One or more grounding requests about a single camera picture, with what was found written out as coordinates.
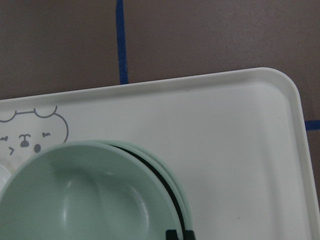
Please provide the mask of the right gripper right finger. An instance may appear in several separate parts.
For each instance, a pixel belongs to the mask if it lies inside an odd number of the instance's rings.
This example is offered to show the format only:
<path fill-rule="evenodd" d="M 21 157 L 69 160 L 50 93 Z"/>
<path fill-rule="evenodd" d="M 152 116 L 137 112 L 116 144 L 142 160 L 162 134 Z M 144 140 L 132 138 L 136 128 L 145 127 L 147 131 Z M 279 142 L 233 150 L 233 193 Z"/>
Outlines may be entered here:
<path fill-rule="evenodd" d="M 193 230 L 184 231 L 184 240 L 195 240 L 195 233 Z"/>

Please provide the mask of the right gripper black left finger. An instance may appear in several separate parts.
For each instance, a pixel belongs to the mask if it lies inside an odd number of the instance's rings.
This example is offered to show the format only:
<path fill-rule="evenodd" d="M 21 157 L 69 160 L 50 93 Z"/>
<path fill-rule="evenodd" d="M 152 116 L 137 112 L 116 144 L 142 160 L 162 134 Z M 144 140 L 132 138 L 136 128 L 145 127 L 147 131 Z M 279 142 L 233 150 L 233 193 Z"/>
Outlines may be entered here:
<path fill-rule="evenodd" d="M 179 240 L 177 231 L 176 230 L 167 230 L 165 232 L 165 239 L 166 240 Z"/>

